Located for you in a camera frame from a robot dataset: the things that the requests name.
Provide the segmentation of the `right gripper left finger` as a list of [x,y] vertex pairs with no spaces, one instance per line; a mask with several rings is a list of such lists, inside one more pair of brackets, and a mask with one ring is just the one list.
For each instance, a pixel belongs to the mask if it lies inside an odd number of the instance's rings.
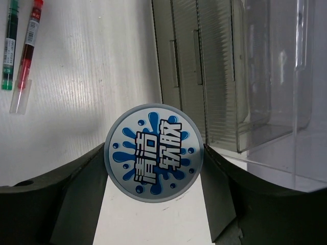
[[104,144],[1,187],[1,244],[93,244],[108,174]]

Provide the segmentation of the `clear plastic drawer organizer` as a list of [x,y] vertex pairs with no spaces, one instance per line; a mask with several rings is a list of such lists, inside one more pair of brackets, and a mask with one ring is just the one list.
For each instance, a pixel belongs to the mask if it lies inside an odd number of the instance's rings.
[[162,101],[274,184],[326,187],[326,1],[152,1]]

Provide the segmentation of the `blue cleaning gel jar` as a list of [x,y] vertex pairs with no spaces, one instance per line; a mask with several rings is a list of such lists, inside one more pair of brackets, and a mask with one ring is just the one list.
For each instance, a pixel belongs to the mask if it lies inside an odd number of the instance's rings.
[[115,186],[128,197],[162,203],[184,194],[198,178],[204,145],[195,123],[165,104],[144,104],[122,114],[104,144]]

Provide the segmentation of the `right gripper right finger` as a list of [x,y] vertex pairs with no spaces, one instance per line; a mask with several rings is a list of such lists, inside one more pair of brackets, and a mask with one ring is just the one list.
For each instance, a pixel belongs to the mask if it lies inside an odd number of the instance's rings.
[[214,244],[326,244],[326,189],[265,181],[204,146],[201,183]]

